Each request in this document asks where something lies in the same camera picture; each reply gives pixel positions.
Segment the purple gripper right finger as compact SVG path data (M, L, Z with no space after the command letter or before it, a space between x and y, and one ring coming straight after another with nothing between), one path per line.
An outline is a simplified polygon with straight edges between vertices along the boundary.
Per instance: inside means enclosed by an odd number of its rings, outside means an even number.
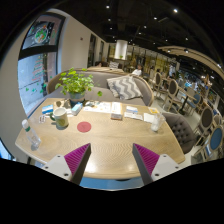
M158 155L136 143L133 144L132 154L144 185L159 180L180 169L180 166L167 154Z

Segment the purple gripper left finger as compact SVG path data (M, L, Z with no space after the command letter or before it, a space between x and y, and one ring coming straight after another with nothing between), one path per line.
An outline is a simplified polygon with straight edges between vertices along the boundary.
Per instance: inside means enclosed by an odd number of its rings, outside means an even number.
M42 169L79 185L89 157L91 144L85 144L66 155L57 154Z

